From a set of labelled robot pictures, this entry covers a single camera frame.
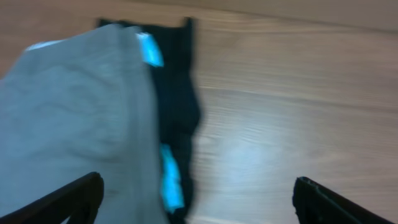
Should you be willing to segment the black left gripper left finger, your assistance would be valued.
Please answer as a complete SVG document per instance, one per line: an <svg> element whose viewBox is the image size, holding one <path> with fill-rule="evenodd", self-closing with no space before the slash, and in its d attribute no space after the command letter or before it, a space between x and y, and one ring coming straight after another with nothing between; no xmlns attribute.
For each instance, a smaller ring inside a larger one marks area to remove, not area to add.
<svg viewBox="0 0 398 224"><path fill-rule="evenodd" d="M103 178L90 172L1 217L1 224L94 224L103 197Z"/></svg>

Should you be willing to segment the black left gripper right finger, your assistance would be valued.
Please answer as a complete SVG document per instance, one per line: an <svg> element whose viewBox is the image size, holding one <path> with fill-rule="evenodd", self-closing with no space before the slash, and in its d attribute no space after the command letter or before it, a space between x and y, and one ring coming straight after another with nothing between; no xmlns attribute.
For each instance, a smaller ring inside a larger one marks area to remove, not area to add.
<svg viewBox="0 0 398 224"><path fill-rule="evenodd" d="M296 179L292 203L300 224L392 224L308 177Z"/></svg>

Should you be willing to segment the grey shorts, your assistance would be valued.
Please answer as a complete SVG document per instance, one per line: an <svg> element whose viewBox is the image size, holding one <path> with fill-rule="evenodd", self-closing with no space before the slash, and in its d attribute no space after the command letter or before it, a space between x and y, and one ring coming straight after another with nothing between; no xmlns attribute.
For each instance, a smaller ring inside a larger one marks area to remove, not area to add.
<svg viewBox="0 0 398 224"><path fill-rule="evenodd" d="M97 223L164 224L157 99L140 28L25 50L1 80L1 214L98 172Z"/></svg>

